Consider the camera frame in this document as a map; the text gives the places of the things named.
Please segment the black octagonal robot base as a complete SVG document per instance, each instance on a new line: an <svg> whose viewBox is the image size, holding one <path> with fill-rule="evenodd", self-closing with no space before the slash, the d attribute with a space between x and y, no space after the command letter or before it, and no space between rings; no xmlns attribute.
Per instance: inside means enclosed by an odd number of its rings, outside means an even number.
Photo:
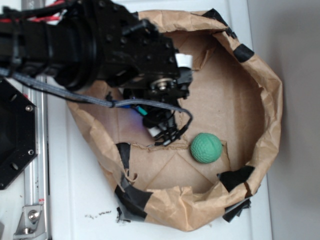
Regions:
<svg viewBox="0 0 320 240"><path fill-rule="evenodd" d="M37 156L36 109L0 79L0 189L5 190Z"/></svg>

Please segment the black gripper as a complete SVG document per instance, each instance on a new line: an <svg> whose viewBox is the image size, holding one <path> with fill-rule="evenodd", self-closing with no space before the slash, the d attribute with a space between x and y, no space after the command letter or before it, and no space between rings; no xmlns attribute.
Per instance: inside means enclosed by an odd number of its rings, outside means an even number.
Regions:
<svg viewBox="0 0 320 240"><path fill-rule="evenodd" d="M178 129L174 112L189 96L192 56L180 54L148 19L106 18L97 26L103 54L96 79L122 88L131 105L145 110L142 122L156 145L179 139L189 126Z"/></svg>

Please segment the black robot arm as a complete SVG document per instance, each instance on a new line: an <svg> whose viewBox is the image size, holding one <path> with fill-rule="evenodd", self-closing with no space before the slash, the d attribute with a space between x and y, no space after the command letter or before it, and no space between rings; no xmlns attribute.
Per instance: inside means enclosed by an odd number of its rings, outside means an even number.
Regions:
<svg viewBox="0 0 320 240"><path fill-rule="evenodd" d="M2 77L73 102L132 108L158 146L189 128L178 128L175 113L190 94L192 56L148 19L110 0L2 10Z"/></svg>

